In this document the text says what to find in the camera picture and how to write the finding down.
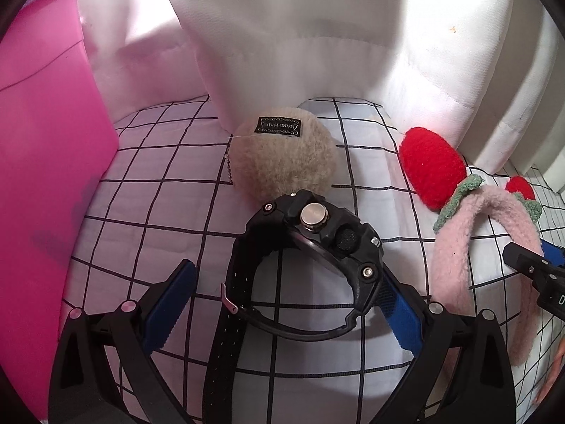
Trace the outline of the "person right hand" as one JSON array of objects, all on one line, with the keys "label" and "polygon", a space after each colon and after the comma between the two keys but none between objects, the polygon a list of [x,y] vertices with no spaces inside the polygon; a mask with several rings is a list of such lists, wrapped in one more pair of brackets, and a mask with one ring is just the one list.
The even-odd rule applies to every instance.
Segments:
[{"label": "person right hand", "polygon": [[562,339],[558,345],[557,352],[553,357],[553,363],[551,364],[551,367],[549,369],[549,373],[546,378],[546,381],[534,400],[535,405],[539,405],[544,400],[544,398],[551,390],[553,384],[557,380],[557,377],[562,368],[564,356],[565,356],[565,339]]}]

